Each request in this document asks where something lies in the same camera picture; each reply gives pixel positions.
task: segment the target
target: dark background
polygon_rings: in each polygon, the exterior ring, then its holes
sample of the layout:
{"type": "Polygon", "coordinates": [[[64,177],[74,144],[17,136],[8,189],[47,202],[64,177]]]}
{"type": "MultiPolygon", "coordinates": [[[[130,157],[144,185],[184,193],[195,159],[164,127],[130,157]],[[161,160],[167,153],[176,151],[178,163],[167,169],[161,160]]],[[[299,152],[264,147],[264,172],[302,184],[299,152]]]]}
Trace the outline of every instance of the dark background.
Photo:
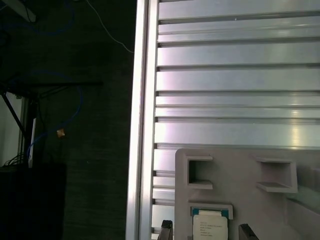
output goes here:
{"type": "MultiPolygon", "coordinates": [[[[67,167],[63,239],[122,240],[125,238],[129,163],[130,113],[134,55],[114,42],[85,0],[68,0],[74,9],[72,27],[58,35],[36,34],[25,28],[8,30],[9,45],[0,49],[2,79],[31,70],[48,70],[73,81],[103,81],[83,87],[80,113],[65,128],[35,146],[44,163],[67,167]]],[[[136,0],[90,0],[105,26],[130,50],[134,49],[136,0]]],[[[39,31],[54,32],[71,19],[64,0],[28,0],[38,16],[39,31]]],[[[11,9],[0,11],[2,24],[27,24],[11,9]]],[[[26,81],[64,81],[41,74],[26,81]]],[[[76,88],[41,101],[48,129],[70,118],[79,104],[76,88]]],[[[38,120],[36,136],[43,131],[38,120]]]]}

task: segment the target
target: gray plastic tray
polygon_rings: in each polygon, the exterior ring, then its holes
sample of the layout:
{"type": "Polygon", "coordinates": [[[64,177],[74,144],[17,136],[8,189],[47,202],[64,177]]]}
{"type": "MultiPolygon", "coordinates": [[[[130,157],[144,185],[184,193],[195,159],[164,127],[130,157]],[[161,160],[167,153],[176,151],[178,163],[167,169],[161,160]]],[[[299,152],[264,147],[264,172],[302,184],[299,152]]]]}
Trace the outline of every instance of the gray plastic tray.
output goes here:
{"type": "Polygon", "coordinates": [[[179,149],[175,239],[191,240],[193,208],[228,212],[228,239],[249,224],[260,240],[319,240],[320,214],[287,194],[319,189],[320,153],[270,149],[179,149]]]}

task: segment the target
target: white wall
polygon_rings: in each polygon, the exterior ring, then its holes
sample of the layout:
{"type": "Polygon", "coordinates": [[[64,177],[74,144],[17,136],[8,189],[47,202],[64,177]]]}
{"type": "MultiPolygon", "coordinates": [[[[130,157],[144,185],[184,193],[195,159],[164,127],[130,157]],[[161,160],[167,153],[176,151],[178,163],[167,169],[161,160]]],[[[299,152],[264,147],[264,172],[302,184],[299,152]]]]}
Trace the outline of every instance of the white wall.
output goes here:
{"type": "MultiPolygon", "coordinates": [[[[8,93],[9,99],[15,113],[20,118],[22,113],[22,99],[8,93]]],[[[18,154],[19,127],[11,115],[3,98],[0,96],[0,167],[8,160],[18,154]]]]}

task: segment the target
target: dark wall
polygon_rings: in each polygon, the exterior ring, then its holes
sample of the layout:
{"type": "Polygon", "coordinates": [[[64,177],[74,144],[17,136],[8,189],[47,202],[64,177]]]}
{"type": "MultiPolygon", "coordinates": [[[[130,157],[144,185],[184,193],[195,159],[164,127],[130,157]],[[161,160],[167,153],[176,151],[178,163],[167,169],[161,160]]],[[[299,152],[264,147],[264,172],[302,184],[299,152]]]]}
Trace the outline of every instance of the dark wall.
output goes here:
{"type": "MultiPolygon", "coordinates": [[[[54,32],[71,19],[63,0],[27,3],[39,17],[39,31],[54,32]]],[[[110,33],[133,50],[136,1],[91,3],[110,33]]],[[[65,137],[49,134],[35,145],[35,155],[38,161],[66,163],[63,239],[124,239],[134,56],[107,35],[84,0],[69,0],[69,4],[75,19],[64,33],[47,36],[25,27],[8,30],[11,43],[0,50],[0,75],[6,78],[16,72],[44,69],[63,73],[73,81],[103,81],[103,87],[82,88],[81,111],[64,128],[65,137]]],[[[4,25],[25,23],[8,8],[0,15],[4,25]]],[[[29,80],[63,79],[41,74],[29,80]]],[[[78,104],[75,88],[41,101],[46,128],[68,119],[78,104]]],[[[36,135],[42,131],[38,121],[36,135]]]]}

